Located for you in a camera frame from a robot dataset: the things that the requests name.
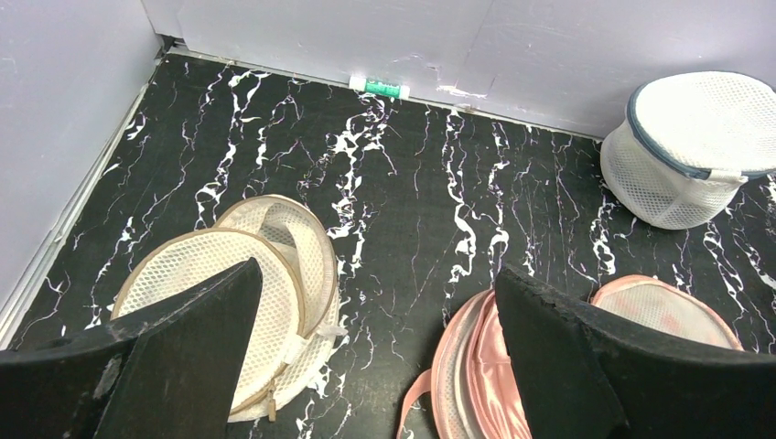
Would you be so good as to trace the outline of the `pink satin bra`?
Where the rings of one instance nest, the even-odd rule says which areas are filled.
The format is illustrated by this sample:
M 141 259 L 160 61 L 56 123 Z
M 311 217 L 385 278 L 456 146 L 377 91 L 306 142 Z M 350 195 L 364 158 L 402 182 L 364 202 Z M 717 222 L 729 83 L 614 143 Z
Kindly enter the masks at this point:
M 473 419 L 485 438 L 530 438 L 495 293 L 485 292 L 474 310 L 476 319 L 465 354 Z

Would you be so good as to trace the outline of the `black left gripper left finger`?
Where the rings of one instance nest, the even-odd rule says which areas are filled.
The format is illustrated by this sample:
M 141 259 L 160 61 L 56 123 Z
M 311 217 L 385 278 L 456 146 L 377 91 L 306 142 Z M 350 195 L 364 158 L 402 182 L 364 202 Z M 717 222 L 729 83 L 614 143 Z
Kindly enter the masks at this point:
M 222 438 L 238 331 L 210 288 L 1 354 L 4 438 Z

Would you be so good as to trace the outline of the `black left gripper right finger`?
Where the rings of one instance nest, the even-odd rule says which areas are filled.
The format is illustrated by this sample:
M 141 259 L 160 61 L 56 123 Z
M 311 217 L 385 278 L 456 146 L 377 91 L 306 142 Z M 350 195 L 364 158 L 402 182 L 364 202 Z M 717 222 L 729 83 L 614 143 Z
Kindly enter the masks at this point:
M 629 275 L 585 301 L 511 268 L 494 287 L 533 437 L 775 435 L 775 357 L 693 296 Z

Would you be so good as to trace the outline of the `floral mesh laundry bag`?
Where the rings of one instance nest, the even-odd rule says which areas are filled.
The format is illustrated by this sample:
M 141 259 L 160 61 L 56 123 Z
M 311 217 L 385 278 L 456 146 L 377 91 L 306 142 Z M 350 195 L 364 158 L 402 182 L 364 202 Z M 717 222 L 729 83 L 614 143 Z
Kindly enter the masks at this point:
M 405 422 L 415 401 L 429 394 L 440 437 L 485 438 L 473 419 L 465 354 L 476 319 L 474 306 L 488 291 L 494 292 L 487 290 L 470 298 L 448 323 L 431 368 L 418 376 L 404 396 L 400 423 Z M 730 326 L 708 305 L 648 276 L 628 275 L 609 282 L 589 302 L 611 314 L 676 337 L 722 348 L 742 348 Z

